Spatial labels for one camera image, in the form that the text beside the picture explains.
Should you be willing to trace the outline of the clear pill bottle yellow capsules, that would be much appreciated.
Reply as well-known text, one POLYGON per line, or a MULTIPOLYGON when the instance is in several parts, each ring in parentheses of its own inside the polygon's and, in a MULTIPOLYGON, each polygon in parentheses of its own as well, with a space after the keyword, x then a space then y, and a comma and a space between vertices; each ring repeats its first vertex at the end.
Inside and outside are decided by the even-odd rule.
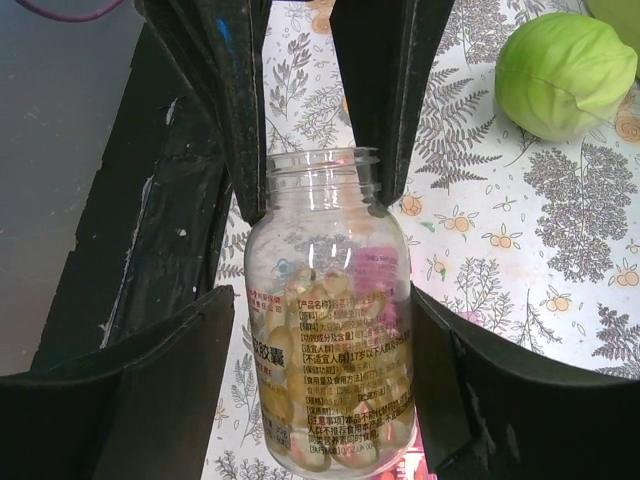
POLYGON ((415 436, 410 259, 371 148, 271 156, 244 254, 265 442, 312 479, 368 479, 415 436))

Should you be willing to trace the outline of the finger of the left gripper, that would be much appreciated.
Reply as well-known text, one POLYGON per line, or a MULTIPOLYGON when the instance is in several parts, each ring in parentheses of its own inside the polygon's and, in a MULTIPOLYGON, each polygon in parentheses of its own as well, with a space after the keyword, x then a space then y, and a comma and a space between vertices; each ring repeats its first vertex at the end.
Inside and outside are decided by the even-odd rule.
POLYGON ((381 203, 405 189, 426 84, 453 0, 341 0, 330 16, 356 145, 373 147, 381 203))
POLYGON ((218 133, 243 220, 257 223, 266 208, 262 49, 272 3, 139 0, 134 5, 218 133))

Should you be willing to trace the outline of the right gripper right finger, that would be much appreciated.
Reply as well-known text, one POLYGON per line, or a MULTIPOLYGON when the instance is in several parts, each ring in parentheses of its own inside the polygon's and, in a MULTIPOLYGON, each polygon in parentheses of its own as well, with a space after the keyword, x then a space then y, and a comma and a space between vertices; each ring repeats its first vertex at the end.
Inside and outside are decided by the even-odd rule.
POLYGON ((636 479, 639 384, 522 348, 411 290, 414 391, 440 479, 636 479))

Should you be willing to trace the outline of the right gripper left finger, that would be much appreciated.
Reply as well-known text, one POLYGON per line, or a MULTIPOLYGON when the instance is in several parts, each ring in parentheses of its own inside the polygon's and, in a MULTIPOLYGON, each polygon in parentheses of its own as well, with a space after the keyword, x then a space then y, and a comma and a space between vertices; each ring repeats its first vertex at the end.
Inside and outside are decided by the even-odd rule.
POLYGON ((2 377, 2 478, 200 478, 233 321, 221 286, 103 350, 2 377))

